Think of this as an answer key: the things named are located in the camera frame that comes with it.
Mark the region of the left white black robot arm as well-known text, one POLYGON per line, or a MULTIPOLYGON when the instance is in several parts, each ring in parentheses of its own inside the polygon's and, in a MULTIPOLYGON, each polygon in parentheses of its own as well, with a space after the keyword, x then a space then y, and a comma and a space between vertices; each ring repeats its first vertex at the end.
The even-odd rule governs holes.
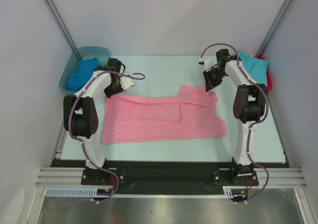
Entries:
POLYGON ((110 172, 103 168, 106 158, 100 153, 97 143, 99 119, 95 102, 102 95, 110 98, 135 85, 134 80, 121 70, 125 68, 120 60, 110 58, 106 65, 93 69, 88 81, 78 91, 63 99, 64 128, 80 144, 85 165, 94 169, 92 177, 99 184, 109 180, 110 172))

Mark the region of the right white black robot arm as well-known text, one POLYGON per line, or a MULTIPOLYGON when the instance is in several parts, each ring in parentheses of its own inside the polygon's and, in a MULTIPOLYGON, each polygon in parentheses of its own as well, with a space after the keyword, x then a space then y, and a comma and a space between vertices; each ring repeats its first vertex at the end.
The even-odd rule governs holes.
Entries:
POLYGON ((237 147, 229 170, 229 179, 235 185, 241 185, 253 176, 252 148, 257 124, 263 122, 268 115, 268 98, 266 86, 257 83, 247 73, 237 55, 231 56, 227 49, 216 53, 217 63, 210 59, 199 59, 204 65, 203 76, 206 91, 220 85, 228 76, 237 88, 233 114, 238 122, 237 147))

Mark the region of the pink t shirt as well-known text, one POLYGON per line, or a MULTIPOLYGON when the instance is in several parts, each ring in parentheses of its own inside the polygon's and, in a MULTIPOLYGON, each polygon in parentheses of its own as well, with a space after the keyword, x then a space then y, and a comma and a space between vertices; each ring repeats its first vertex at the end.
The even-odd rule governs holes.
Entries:
POLYGON ((225 137, 226 123, 217 114, 217 102, 216 93, 185 85, 176 96, 107 98, 101 142, 110 145, 225 137))

